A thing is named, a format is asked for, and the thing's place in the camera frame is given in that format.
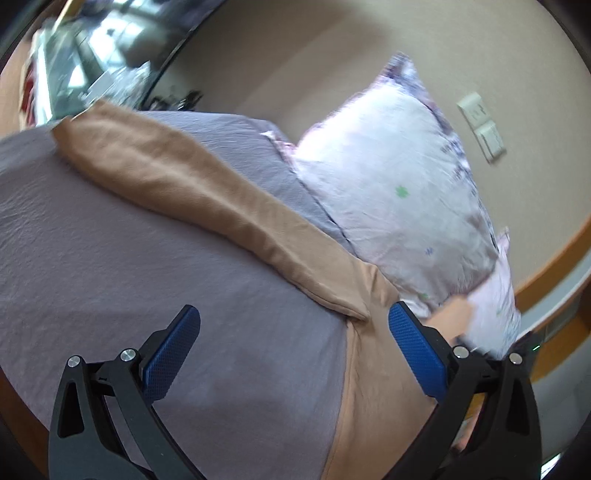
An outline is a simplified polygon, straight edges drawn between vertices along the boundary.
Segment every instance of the pillow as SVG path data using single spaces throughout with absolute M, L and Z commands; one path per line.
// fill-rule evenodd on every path
M 459 137 L 395 56 L 373 85 L 277 145 L 341 227 L 419 318 L 491 273 L 498 253 Z
M 496 243 L 499 258 L 490 277 L 468 295 L 474 305 L 472 321 L 465 335 L 471 348 L 503 358 L 517 340 L 521 326 L 521 313 L 515 307 L 515 294 L 509 268 L 509 230 L 500 234 Z

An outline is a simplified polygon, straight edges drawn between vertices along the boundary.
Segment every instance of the light switch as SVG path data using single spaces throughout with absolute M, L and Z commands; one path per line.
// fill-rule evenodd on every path
M 484 104 L 484 100 L 477 93 L 471 93 L 458 102 L 457 105 L 473 131 L 491 120 L 491 115 Z
M 505 152 L 503 139 L 493 121 L 489 121 L 477 128 L 474 133 L 489 163 Z

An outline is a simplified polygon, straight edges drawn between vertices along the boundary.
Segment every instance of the bed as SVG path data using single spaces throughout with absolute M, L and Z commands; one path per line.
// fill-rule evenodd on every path
M 267 122 L 149 115 L 350 249 L 260 135 Z M 319 478 L 343 388 L 343 317 L 221 236 L 85 180 L 47 128 L 4 139 L 0 158 L 0 365 L 42 424 L 70 355 L 114 358 L 190 303 L 207 321 L 190 367 L 156 406 L 176 441 L 209 478 Z
M 124 170 L 96 176 L 115 157 Z M 399 295 L 425 321 L 444 312 L 450 342 L 502 358 L 514 341 L 508 235 L 495 242 L 461 143 L 406 56 L 299 145 L 244 116 L 100 100 L 53 132 L 5 139 L 0 159 L 0 365 L 45 427 L 70 356 L 114 358 L 192 304 L 199 342 L 156 411 L 208 478 L 377 479 L 435 405 L 384 321 Z M 132 190 L 170 182 L 145 201 L 116 187 L 136 161 L 155 170 L 126 179 Z M 193 185 L 179 173 L 220 188 L 232 178 L 224 189 L 250 192 L 236 211 L 253 209 L 223 231 L 176 216 L 158 202 Z M 205 216 L 221 205 L 200 210 L 201 198 L 187 205 Z M 251 219 L 246 237 L 277 234 L 286 250 L 240 244 L 232 232 Z M 468 301 L 450 306 L 456 294 Z

